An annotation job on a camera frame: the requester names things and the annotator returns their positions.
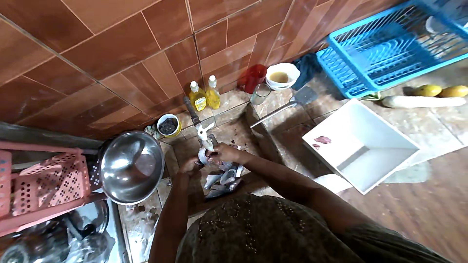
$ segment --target hand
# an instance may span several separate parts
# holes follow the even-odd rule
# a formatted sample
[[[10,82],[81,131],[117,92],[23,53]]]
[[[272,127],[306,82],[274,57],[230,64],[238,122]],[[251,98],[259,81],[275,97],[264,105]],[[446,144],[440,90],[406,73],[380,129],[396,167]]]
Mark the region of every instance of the hand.
[[[177,174],[188,175],[193,177],[198,171],[203,168],[203,165],[198,165],[198,157],[194,156],[188,159],[180,168]]]
[[[233,161],[239,162],[241,156],[245,152],[237,150],[232,146],[225,144],[224,142],[214,147],[214,151],[210,152],[210,158],[208,161],[213,161],[216,164],[220,164],[222,161]]]

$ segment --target blue cloth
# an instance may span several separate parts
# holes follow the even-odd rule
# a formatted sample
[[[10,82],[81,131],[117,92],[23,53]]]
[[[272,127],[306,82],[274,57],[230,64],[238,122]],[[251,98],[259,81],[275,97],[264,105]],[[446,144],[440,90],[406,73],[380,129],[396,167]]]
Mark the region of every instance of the blue cloth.
[[[317,61],[317,55],[315,53],[305,54],[292,63],[300,71],[299,78],[296,80],[296,83],[291,86],[291,88],[295,90],[299,90],[309,82],[314,77],[315,72],[319,73],[322,71],[322,67]]]

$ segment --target pink plastic basket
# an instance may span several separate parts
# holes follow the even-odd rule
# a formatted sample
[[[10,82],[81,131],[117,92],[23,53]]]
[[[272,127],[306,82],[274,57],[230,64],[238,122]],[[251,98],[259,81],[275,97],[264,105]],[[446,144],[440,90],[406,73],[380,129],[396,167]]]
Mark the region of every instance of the pink plastic basket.
[[[45,222],[88,202],[88,168],[81,149],[11,142],[0,142],[0,149],[63,152],[12,174],[11,153],[0,150],[0,236]]]

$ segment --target stainless steel bowl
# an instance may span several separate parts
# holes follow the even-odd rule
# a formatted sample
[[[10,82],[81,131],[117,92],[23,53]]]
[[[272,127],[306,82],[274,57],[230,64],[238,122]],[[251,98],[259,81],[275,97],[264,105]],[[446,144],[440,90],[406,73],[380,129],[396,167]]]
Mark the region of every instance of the stainless steel bowl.
[[[104,193],[118,204],[134,205],[156,190],[164,171],[164,154],[152,136],[130,131],[109,144],[100,168]]]

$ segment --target plastic bottle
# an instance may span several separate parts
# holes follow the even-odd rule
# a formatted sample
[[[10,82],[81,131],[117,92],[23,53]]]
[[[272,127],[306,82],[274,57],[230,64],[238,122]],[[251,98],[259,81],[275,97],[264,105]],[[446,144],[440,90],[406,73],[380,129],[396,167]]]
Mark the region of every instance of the plastic bottle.
[[[196,81],[192,81],[190,83],[190,91],[189,98],[192,106],[197,111],[201,111],[206,107],[206,93],[198,87],[198,83]]]
[[[211,75],[208,80],[208,88],[206,89],[206,98],[208,99],[208,105],[216,110],[219,108],[221,101],[219,99],[219,92],[214,88],[216,88],[216,77]]]

